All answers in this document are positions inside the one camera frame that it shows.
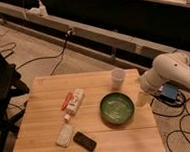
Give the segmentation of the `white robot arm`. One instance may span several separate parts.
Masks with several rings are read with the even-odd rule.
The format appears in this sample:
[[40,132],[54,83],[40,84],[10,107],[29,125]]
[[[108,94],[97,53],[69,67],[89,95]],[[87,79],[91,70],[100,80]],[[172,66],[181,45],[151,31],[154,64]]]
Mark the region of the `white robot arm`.
[[145,71],[137,80],[141,91],[136,106],[142,107],[151,96],[158,96],[167,81],[177,82],[190,89],[190,60],[187,54],[163,53],[154,58],[152,68]]

